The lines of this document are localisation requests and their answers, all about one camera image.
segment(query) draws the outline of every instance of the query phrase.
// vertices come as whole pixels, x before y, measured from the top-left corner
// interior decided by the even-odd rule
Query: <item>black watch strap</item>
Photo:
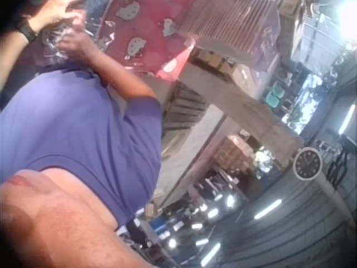
[[[25,37],[28,39],[28,42],[31,43],[33,40],[36,39],[37,33],[31,29],[30,24],[28,23],[28,20],[22,20],[17,26],[16,29],[25,35]]]

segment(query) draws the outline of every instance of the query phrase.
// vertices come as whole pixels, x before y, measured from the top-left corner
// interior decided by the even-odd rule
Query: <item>clear plastic bag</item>
[[[113,28],[113,32],[109,36],[98,38],[98,29],[102,23],[107,24]],[[66,33],[71,29],[71,22],[63,22],[58,26],[45,29],[42,32],[41,42],[43,46],[42,55],[36,59],[36,64],[39,66],[49,66],[55,64],[62,64],[73,61],[66,54],[61,53],[56,47],[57,43]],[[85,32],[91,37],[101,51],[105,51],[110,43],[115,39],[115,22],[102,21],[98,18],[87,18],[85,20]]]

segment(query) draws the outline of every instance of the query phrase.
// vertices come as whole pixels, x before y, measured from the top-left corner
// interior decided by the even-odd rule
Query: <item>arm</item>
[[[67,6],[74,0],[48,0],[39,12],[28,20],[35,33],[44,27],[63,18],[72,18],[76,13],[66,13]],[[10,31],[0,38],[0,91],[18,59],[22,50],[28,45],[28,40],[19,31]]]
[[[125,100],[135,97],[156,97],[147,84],[97,48],[84,32],[84,14],[73,20],[73,30],[62,38],[58,47],[68,55],[88,64]]]
[[[29,267],[151,267],[43,174],[21,171],[0,189],[2,227]]]

